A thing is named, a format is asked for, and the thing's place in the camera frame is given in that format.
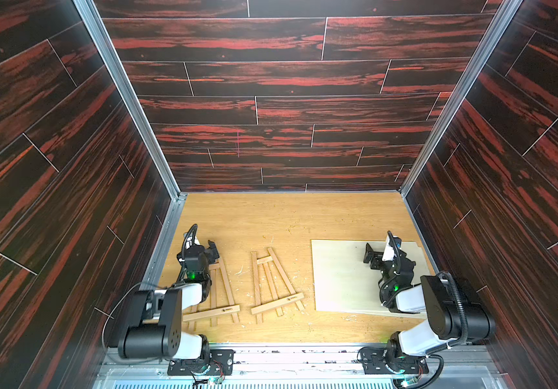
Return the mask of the white wooden board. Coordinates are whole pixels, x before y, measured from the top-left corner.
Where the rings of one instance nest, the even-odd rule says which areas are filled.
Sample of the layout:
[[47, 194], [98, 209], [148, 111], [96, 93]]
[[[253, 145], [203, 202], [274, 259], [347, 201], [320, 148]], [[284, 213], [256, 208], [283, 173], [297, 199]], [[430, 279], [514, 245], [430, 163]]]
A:
[[318, 311], [327, 312], [340, 312], [340, 313], [351, 313], [351, 314], [367, 314], [374, 316], [388, 316], [388, 317], [399, 317], [399, 318], [412, 318], [413, 314], [402, 314], [394, 313], [389, 309], [384, 308], [380, 304], [366, 304], [359, 305], [356, 303], [340, 303], [336, 301], [324, 301], [316, 299], [316, 309]]
[[365, 248], [365, 241], [311, 242], [315, 301], [381, 305], [381, 273], [363, 262]]

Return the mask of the small wooden easel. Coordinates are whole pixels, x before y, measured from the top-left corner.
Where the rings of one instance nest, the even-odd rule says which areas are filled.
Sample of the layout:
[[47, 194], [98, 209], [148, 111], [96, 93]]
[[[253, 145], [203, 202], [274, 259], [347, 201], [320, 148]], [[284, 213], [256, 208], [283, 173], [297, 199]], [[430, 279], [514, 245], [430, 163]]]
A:
[[274, 248], [268, 247], [267, 252], [265, 256], [251, 252], [254, 293], [251, 314], [257, 324], [264, 322], [264, 314], [269, 311], [283, 316], [284, 308], [289, 305], [295, 305], [299, 311], [305, 310], [304, 295], [296, 291]]
[[216, 327], [218, 325], [218, 318], [225, 315], [230, 315], [234, 324], [240, 323], [238, 314], [240, 312], [240, 305], [235, 303], [235, 297], [231, 288], [226, 265], [219, 259], [219, 261], [216, 264], [212, 264], [209, 269], [213, 280], [220, 277], [225, 290], [227, 305], [218, 305], [218, 289], [217, 285], [213, 284], [209, 294], [210, 308], [206, 311], [200, 311], [199, 306], [193, 306], [190, 312], [183, 316], [183, 322], [186, 324], [188, 332], [193, 332], [196, 329], [196, 323], [205, 319], [210, 320], [211, 327]]

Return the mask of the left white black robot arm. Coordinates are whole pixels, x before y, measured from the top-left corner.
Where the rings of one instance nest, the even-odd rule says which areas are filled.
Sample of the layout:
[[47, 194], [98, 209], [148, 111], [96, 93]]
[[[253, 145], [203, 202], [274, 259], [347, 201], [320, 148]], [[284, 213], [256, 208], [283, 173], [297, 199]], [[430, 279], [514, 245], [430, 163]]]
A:
[[209, 342], [205, 336], [183, 330], [183, 311], [203, 303], [212, 286], [209, 266], [220, 258], [217, 246], [186, 243], [178, 260], [184, 278], [168, 289], [134, 293], [131, 307], [118, 338], [122, 359], [170, 358], [209, 363]]

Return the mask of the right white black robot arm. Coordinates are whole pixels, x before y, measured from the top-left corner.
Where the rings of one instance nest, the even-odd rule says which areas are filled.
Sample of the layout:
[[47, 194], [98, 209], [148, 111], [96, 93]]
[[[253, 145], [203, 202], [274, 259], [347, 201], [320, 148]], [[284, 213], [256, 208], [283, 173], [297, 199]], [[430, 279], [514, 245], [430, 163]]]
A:
[[381, 272], [382, 306], [392, 313], [427, 316], [412, 329], [392, 334], [384, 348], [362, 348], [359, 359], [365, 374], [427, 373], [426, 359], [434, 353], [486, 340], [495, 333], [495, 319], [466, 280], [454, 280], [449, 273], [440, 272], [421, 276], [414, 284], [416, 262], [408, 258], [393, 235], [383, 251], [366, 244], [363, 262]]

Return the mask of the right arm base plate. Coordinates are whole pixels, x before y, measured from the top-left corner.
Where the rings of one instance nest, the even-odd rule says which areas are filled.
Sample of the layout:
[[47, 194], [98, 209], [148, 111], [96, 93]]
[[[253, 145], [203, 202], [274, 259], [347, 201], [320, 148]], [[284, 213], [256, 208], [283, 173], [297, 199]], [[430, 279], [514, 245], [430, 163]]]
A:
[[424, 357], [409, 356], [395, 348], [363, 347], [358, 362], [364, 374], [420, 375], [429, 372]]

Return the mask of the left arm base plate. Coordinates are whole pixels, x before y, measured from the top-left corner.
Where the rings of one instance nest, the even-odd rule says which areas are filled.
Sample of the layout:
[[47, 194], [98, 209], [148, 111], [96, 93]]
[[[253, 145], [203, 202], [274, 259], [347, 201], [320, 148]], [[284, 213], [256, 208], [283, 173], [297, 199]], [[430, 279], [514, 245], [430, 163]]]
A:
[[173, 359], [169, 362], [168, 376], [225, 377], [232, 375], [235, 351], [228, 348], [211, 348], [196, 359]]

